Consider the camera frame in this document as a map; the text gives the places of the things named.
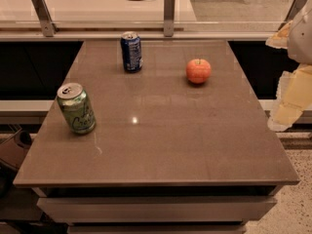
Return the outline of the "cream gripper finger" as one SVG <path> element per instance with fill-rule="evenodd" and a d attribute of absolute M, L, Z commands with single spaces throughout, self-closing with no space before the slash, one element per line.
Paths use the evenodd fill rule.
<path fill-rule="evenodd" d="M 292 22 L 287 22 L 281 29 L 270 36 L 265 45 L 275 49 L 286 49 L 288 47 L 288 37 Z"/>
<path fill-rule="evenodd" d="M 267 125 L 283 132 L 312 104 L 312 65 L 300 64 L 294 72 L 284 71 L 279 79 Z"/>

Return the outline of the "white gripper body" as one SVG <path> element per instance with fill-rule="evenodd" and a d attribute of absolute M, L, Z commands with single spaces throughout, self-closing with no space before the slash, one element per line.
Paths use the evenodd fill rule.
<path fill-rule="evenodd" d="M 312 63 L 312 0 L 307 1 L 292 21 L 288 56 L 298 63 Z"/>

